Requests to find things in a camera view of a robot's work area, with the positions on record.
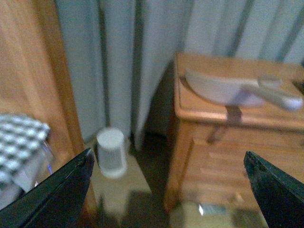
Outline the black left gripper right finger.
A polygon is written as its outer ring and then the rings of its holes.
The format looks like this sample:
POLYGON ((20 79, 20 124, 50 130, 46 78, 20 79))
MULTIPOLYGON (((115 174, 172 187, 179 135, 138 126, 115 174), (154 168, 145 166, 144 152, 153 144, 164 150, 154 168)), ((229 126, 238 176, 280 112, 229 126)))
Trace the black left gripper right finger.
POLYGON ((304 184, 254 152, 244 166, 251 190, 270 228, 304 226, 304 184))

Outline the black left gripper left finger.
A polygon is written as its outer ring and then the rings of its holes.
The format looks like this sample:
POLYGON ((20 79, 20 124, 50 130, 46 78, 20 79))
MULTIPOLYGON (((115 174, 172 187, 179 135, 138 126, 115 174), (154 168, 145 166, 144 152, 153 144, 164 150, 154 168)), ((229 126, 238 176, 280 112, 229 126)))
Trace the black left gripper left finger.
POLYGON ((94 167, 86 149, 28 193, 1 209, 2 228, 74 228, 94 167))

